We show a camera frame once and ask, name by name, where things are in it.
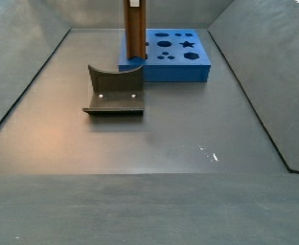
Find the wooden stick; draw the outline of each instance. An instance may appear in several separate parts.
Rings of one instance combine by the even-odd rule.
[[[130,0],[124,0],[126,58],[145,59],[145,0],[138,0],[138,7],[130,7]]]

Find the curved plastic piece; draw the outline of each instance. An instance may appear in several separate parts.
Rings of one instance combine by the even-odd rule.
[[[88,114],[142,114],[142,68],[109,73],[88,66],[93,85],[93,98]]]

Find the circular hole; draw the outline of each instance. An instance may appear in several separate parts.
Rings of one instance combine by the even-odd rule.
[[[167,48],[167,47],[169,47],[169,46],[172,45],[172,43],[168,42],[168,41],[161,41],[161,42],[157,43],[157,45],[159,45],[160,47]]]

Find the gray wall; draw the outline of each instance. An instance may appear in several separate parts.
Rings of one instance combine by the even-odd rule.
[[[44,0],[73,28],[122,27],[122,0]],[[149,28],[207,28],[233,0],[146,0]]]
[[[235,0],[209,32],[286,162],[299,170],[299,4]]]
[[[0,121],[68,30],[38,0],[0,0]]]

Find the blue shape sorter block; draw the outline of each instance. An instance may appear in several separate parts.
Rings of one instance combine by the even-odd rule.
[[[125,37],[118,57],[118,71],[142,65],[144,81],[205,82],[211,62],[195,30],[146,30],[146,59],[126,59]]]

